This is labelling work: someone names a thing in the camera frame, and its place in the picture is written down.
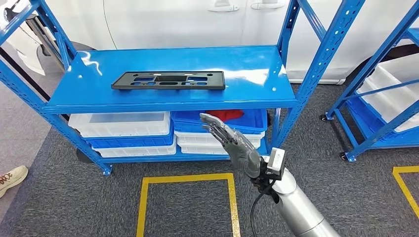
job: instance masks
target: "black cable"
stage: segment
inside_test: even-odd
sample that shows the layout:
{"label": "black cable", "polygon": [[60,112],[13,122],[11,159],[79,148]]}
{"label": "black cable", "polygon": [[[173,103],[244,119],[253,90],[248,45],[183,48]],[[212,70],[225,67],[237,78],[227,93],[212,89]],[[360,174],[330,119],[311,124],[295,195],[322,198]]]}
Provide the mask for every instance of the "black cable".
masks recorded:
{"label": "black cable", "polygon": [[[32,77],[1,47],[0,56],[3,57],[46,101],[51,99],[51,97],[32,79]],[[67,121],[70,119],[68,115],[61,116]]]}
{"label": "black cable", "polygon": [[272,183],[269,184],[268,187],[266,187],[260,194],[257,196],[257,198],[254,200],[253,205],[251,206],[250,210],[250,224],[251,224],[251,231],[253,233],[253,237],[257,237],[256,231],[254,230],[254,223],[253,223],[253,213],[254,213],[254,207],[256,206],[256,203],[259,201],[259,199],[265,195],[274,185],[275,179],[272,181]]}

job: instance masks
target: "yellow tape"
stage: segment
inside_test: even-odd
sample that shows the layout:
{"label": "yellow tape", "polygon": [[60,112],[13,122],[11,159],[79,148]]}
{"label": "yellow tape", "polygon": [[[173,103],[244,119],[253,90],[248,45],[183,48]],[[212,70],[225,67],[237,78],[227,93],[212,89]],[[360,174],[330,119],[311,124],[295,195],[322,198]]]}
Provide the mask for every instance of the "yellow tape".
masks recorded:
{"label": "yellow tape", "polygon": [[414,173],[419,172],[419,166],[401,166],[401,167],[393,167],[393,176],[396,179],[396,182],[399,184],[400,189],[402,190],[403,194],[405,195],[407,201],[409,202],[410,206],[415,212],[416,216],[419,219],[419,206],[416,203],[415,199],[413,198],[412,194],[410,193],[409,189],[407,188],[405,182],[403,181],[400,173]]}
{"label": "yellow tape", "polygon": [[230,199],[231,224],[233,226],[233,237],[240,237],[239,213],[237,211],[236,190],[232,173],[219,174],[198,174],[163,177],[144,177],[141,185],[140,206],[138,211],[138,224],[136,237],[144,236],[145,214],[147,207],[148,184],[195,182],[209,180],[227,180],[228,195]]}
{"label": "yellow tape", "polygon": [[138,210],[138,224],[137,224],[137,237],[144,236],[145,227],[145,210],[147,207],[147,194],[148,194],[148,178],[143,178],[141,185],[140,207]]}

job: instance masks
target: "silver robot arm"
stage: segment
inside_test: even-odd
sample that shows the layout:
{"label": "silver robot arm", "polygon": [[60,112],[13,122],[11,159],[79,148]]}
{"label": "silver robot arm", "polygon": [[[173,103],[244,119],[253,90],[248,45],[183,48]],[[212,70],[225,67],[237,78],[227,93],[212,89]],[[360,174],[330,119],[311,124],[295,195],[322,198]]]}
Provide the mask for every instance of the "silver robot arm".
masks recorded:
{"label": "silver robot arm", "polygon": [[208,114],[200,117],[206,123],[204,128],[223,145],[233,166],[244,171],[261,194],[273,198],[275,208],[296,237],[340,237],[284,168],[283,150],[273,148],[271,155],[263,158],[243,134],[217,117]]}

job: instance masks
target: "gray carpet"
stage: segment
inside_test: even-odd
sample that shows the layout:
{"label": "gray carpet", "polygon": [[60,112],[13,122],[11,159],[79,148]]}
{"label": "gray carpet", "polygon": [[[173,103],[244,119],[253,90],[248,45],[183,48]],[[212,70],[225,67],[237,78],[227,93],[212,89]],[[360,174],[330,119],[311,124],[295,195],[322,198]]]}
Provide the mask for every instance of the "gray carpet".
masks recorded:
{"label": "gray carpet", "polygon": [[[283,148],[288,168],[308,197],[344,237],[419,236],[419,220],[392,176],[394,166],[418,165],[419,149],[367,151],[343,162],[330,123],[318,120],[343,86],[320,85]],[[117,164],[112,176],[79,163],[75,149],[52,130],[45,164],[21,211],[8,212],[7,237],[136,234],[141,178],[233,172],[241,236],[251,236],[250,209],[258,192],[228,161]],[[418,174],[403,174],[419,198]],[[292,236],[269,197],[255,210],[259,236]],[[150,184],[145,236],[232,236],[226,182]]]}

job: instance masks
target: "red cloth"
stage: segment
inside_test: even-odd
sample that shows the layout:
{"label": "red cloth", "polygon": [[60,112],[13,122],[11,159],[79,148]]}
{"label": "red cloth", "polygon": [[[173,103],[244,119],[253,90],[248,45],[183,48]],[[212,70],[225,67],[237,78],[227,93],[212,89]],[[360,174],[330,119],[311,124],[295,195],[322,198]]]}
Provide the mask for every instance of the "red cloth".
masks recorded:
{"label": "red cloth", "polygon": [[230,119],[238,119],[245,114],[242,110],[207,110],[205,113],[215,116],[223,122]]}

